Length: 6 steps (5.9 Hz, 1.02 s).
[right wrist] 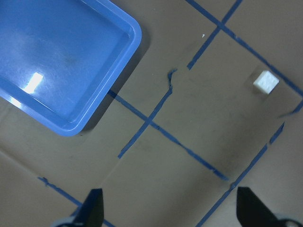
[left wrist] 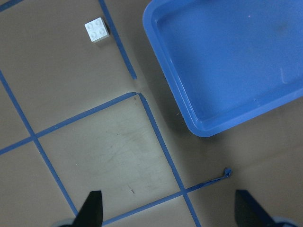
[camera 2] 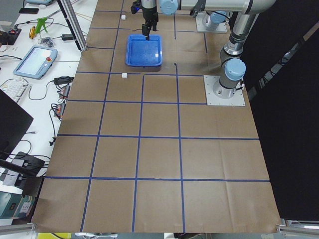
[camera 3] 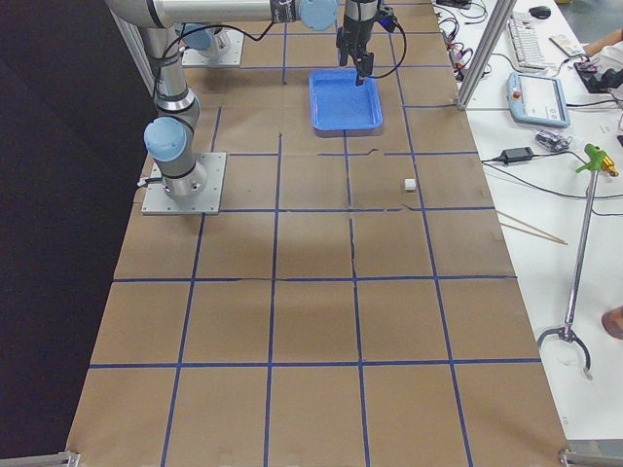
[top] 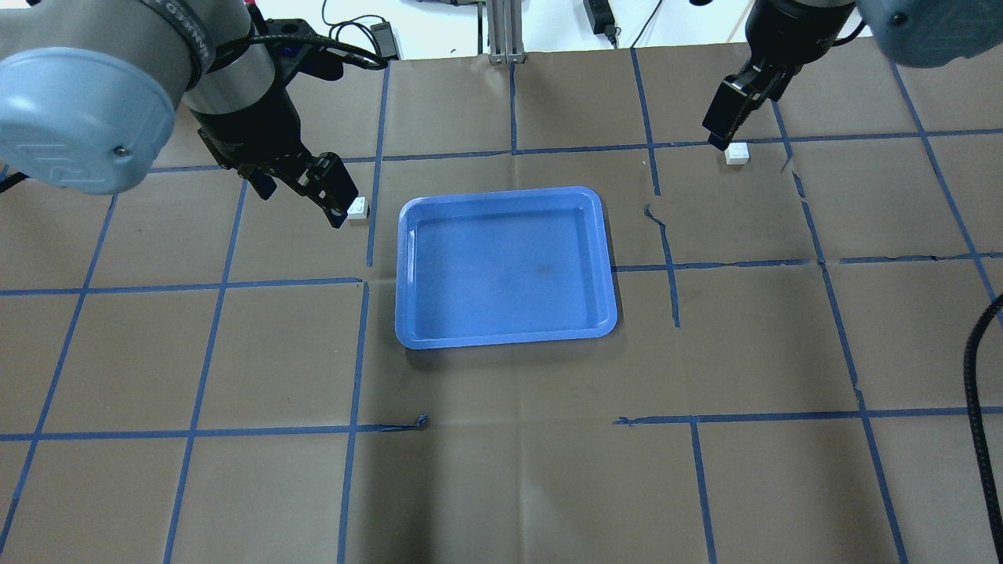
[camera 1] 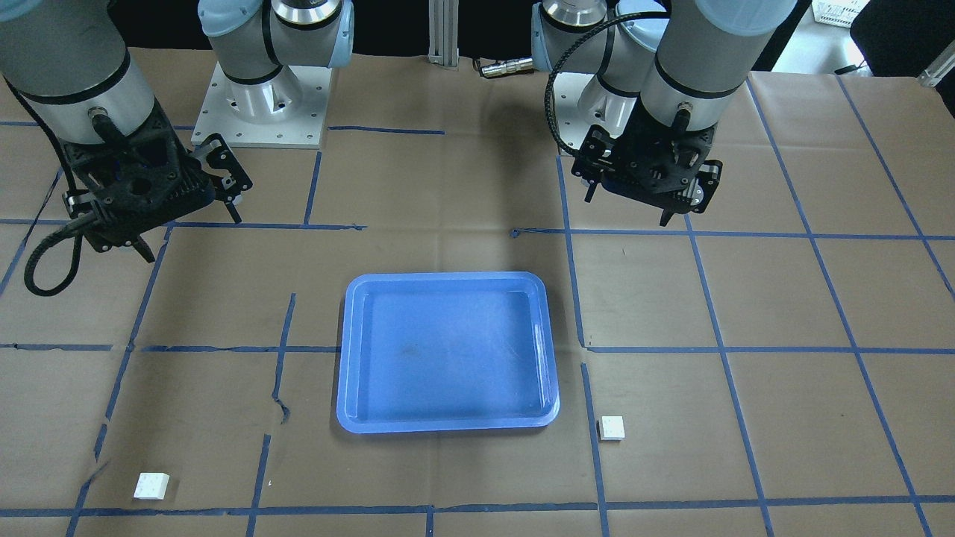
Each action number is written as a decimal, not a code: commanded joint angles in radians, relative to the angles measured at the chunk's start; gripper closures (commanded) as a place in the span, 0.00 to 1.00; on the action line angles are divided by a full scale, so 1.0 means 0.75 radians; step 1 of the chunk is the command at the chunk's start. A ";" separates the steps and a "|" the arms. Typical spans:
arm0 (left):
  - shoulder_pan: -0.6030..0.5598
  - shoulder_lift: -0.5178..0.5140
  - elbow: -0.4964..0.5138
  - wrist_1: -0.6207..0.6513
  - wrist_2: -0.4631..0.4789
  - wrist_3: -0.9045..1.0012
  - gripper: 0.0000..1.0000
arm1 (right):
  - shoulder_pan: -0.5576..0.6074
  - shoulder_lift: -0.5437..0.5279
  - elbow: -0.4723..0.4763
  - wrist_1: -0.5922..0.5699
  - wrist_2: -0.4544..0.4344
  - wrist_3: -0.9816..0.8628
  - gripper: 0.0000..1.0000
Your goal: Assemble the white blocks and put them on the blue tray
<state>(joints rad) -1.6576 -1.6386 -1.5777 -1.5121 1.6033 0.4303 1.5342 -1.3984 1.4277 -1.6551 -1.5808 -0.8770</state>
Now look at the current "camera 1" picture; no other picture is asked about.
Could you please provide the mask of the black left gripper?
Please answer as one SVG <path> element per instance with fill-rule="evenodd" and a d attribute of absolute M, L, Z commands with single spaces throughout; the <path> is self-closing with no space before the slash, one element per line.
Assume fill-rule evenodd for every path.
<path fill-rule="evenodd" d="M 635 104 L 618 137 L 593 125 L 587 131 L 573 175 L 588 186 L 589 203 L 598 187 L 654 205 L 664 217 L 703 213 L 719 187 L 723 163 L 710 159 L 717 127 L 692 131 L 692 113 L 679 109 L 669 125 Z"/>

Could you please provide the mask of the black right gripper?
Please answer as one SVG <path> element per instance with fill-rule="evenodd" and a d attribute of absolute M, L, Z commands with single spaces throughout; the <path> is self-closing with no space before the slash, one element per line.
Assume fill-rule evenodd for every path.
<path fill-rule="evenodd" d="M 96 251 L 133 247 L 147 264 L 156 262 L 141 237 L 163 224 L 221 201 L 233 224 L 252 180 L 219 134 L 188 149 L 157 103 L 132 133 L 124 134 L 103 107 L 87 113 L 93 143 L 62 142 L 69 170 L 83 188 L 65 197 L 69 216 L 81 219 L 79 234 Z"/>

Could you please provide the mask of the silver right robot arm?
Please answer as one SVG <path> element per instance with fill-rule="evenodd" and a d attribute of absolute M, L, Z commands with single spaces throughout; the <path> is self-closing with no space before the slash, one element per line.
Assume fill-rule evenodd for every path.
<path fill-rule="evenodd" d="M 98 252 L 133 247 L 152 262 L 144 232 L 218 201 L 235 205 L 252 182 L 224 135 L 197 149 L 178 138 L 107 1 L 4 1 L 2 75 L 57 149 L 68 179 L 69 223 L 30 264 L 61 242 Z M 217 54 L 233 116 L 279 125 L 300 116 L 296 66 L 338 68 L 354 50 L 351 1 L 201 1 L 201 30 Z"/>

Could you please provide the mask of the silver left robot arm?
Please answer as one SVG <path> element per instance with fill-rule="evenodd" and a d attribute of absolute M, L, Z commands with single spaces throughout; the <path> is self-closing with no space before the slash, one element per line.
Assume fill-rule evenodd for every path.
<path fill-rule="evenodd" d="M 547 72 L 545 120 L 560 150 L 597 188 L 676 214 L 702 213 L 722 171 L 714 134 L 794 1 L 542 1 L 532 11 L 532 61 Z M 560 136 L 560 72 L 591 75 L 580 142 Z"/>

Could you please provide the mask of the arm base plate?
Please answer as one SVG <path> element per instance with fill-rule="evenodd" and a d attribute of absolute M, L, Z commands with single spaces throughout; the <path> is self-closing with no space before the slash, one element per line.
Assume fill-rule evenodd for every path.
<path fill-rule="evenodd" d="M 191 143 L 219 134 L 232 148 L 319 150 L 334 69 L 286 66 L 271 81 L 242 85 L 216 65 Z"/>
<path fill-rule="evenodd" d="M 583 72 L 561 72 L 554 82 L 554 113 L 560 138 L 570 148 L 579 149 L 591 126 L 603 125 L 603 113 L 580 105 L 587 85 L 595 76 Z"/>

